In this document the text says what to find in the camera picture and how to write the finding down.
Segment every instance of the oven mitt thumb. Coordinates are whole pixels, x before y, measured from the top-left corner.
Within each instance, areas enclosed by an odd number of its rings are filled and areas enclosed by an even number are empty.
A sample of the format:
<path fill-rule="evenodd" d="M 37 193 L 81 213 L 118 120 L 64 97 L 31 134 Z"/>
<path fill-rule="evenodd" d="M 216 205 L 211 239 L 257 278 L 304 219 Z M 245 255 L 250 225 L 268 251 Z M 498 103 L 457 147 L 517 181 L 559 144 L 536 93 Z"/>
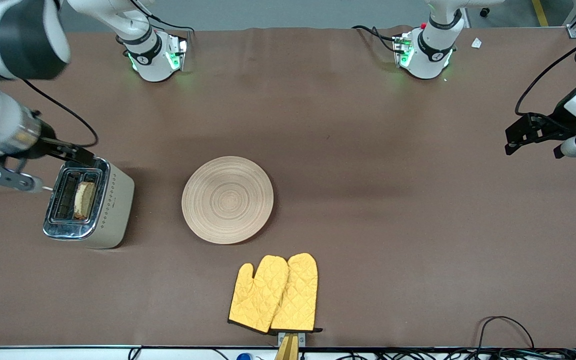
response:
<path fill-rule="evenodd" d="M 235 281 L 228 322 L 267 333 L 279 308 L 288 264 L 283 257 L 266 255 L 253 276 L 252 264 L 243 264 Z"/>
<path fill-rule="evenodd" d="M 317 262 L 310 253 L 298 253 L 288 260 L 288 269 L 288 283 L 270 328 L 273 333 L 317 333 Z"/>

